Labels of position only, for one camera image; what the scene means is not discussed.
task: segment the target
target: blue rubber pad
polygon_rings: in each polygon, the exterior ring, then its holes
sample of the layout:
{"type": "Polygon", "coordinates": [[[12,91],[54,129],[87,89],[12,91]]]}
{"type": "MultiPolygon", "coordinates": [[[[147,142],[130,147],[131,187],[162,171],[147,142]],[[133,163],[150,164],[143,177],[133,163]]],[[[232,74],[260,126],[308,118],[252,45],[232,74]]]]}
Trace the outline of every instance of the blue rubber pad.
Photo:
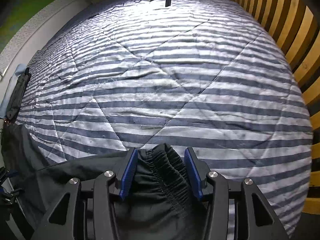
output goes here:
{"type": "Polygon", "coordinates": [[[122,179],[121,179],[121,190],[120,190],[119,196],[121,197],[122,200],[124,200],[125,197],[127,197],[127,195],[129,194],[133,176],[137,168],[137,162],[138,162],[138,151],[134,150],[128,162],[128,165],[125,169],[124,175],[122,176],[122,179]]]}
{"type": "Polygon", "coordinates": [[[198,174],[198,171],[196,170],[195,164],[193,163],[193,160],[190,156],[190,152],[188,149],[184,151],[184,163],[187,168],[188,176],[191,183],[191,188],[193,195],[201,201],[203,197],[203,193],[201,190],[201,180],[198,174]]]}

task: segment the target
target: metal screw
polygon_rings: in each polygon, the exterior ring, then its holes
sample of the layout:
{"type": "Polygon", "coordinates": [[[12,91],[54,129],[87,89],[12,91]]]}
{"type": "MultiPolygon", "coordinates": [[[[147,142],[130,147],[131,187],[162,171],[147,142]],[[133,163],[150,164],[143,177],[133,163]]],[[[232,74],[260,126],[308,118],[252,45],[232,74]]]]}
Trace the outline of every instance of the metal screw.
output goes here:
{"type": "Polygon", "coordinates": [[[247,185],[252,185],[253,180],[250,179],[250,178],[246,178],[246,179],[244,180],[244,183],[247,184],[247,185]]]}
{"type": "Polygon", "coordinates": [[[211,178],[216,178],[216,177],[218,177],[218,173],[217,173],[216,171],[210,171],[210,172],[209,172],[209,176],[210,176],[211,178]]]}
{"type": "Polygon", "coordinates": [[[113,176],[113,171],[106,171],[106,172],[104,173],[104,176],[106,176],[106,177],[112,177],[112,176],[113,176]]]}
{"type": "Polygon", "coordinates": [[[69,180],[69,183],[74,185],[74,184],[77,184],[78,181],[79,180],[77,178],[72,178],[71,180],[69,180]]]}

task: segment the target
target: wooden bed frame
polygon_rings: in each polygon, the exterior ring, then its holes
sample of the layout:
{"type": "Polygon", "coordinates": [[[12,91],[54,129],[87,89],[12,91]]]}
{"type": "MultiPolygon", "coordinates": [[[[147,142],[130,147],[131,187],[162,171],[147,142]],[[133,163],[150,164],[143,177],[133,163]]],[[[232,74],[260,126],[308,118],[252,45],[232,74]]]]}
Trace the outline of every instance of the wooden bed frame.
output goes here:
{"type": "MultiPolygon", "coordinates": [[[[252,14],[283,51],[299,87],[303,88],[306,105],[319,102],[320,77],[314,81],[314,74],[320,66],[320,33],[309,7],[302,0],[232,1],[252,14]]],[[[310,121],[314,131],[319,130],[320,111],[310,121]]],[[[312,146],[312,161],[316,158],[320,158],[320,142],[312,146]]],[[[306,199],[303,212],[320,214],[320,171],[311,172],[309,187],[309,193],[317,193],[306,199]]]]}

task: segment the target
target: striped mattress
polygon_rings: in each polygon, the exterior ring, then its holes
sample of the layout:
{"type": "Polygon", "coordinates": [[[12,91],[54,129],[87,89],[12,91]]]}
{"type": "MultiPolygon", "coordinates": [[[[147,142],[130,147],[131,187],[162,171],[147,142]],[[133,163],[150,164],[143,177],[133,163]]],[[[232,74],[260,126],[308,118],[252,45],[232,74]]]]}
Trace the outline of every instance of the striped mattress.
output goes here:
{"type": "MultiPolygon", "coordinates": [[[[104,2],[71,21],[30,61],[17,124],[57,163],[193,147],[226,178],[252,178],[290,235],[312,131],[283,53],[235,2],[164,1],[104,2]]],[[[229,239],[233,221],[231,205],[229,239]]]]}

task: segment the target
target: light blue cloth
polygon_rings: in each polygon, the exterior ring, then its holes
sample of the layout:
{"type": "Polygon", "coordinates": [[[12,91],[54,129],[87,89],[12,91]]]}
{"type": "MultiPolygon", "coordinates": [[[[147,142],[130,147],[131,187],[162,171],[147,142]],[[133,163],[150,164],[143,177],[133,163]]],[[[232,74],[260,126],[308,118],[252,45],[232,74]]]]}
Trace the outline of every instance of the light blue cloth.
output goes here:
{"type": "Polygon", "coordinates": [[[27,68],[26,64],[19,64],[17,66],[14,74],[10,78],[7,90],[5,91],[4,98],[3,98],[2,103],[0,105],[0,118],[1,119],[4,119],[6,117],[7,106],[8,106],[10,97],[12,95],[12,92],[14,90],[14,87],[17,84],[17,80],[18,80],[19,76],[25,72],[26,68],[27,68]]]}

